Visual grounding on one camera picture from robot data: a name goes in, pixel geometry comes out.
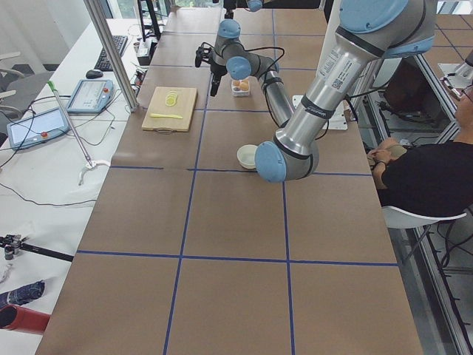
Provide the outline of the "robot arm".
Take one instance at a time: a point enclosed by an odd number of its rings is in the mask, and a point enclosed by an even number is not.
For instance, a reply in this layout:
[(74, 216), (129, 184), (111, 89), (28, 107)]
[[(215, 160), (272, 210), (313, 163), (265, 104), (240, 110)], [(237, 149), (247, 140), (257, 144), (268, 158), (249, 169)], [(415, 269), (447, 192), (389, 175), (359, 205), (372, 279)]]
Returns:
[(319, 59), (316, 76), (300, 104), (287, 95), (272, 58), (246, 50), (239, 40), (241, 27), (233, 19), (220, 22), (209, 50), (211, 94), (220, 79), (255, 77), (278, 126), (273, 139), (258, 145), (256, 170), (271, 183), (311, 175), (319, 162), (316, 136), (332, 118), (359, 75), (371, 61), (403, 58), (427, 52), (435, 37), (436, 1), (341, 1), (333, 5), (329, 27), (334, 42)]

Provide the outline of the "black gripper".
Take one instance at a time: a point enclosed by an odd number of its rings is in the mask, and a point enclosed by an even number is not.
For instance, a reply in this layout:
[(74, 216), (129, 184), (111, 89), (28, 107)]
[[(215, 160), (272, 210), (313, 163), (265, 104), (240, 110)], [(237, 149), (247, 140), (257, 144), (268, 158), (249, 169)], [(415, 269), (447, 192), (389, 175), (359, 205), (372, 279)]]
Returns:
[(220, 87), (221, 77), (226, 75), (226, 66), (218, 64), (212, 58), (209, 59), (209, 64), (213, 75), (213, 78), (211, 79), (210, 96), (215, 97)]

